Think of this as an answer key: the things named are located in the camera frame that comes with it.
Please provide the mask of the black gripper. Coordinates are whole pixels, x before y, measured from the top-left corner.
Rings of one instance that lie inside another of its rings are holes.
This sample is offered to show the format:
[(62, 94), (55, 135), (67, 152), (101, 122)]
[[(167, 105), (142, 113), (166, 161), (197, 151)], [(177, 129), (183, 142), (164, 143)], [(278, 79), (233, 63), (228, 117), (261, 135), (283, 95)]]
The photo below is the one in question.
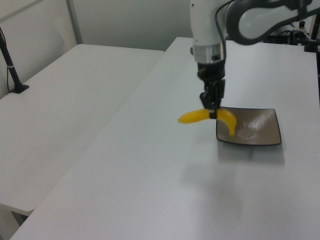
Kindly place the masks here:
[(225, 94), (225, 60), (212, 64), (197, 64), (197, 76), (204, 83), (204, 92), (200, 94), (200, 100), (204, 109), (209, 111), (211, 119), (218, 118), (218, 109), (221, 107)]

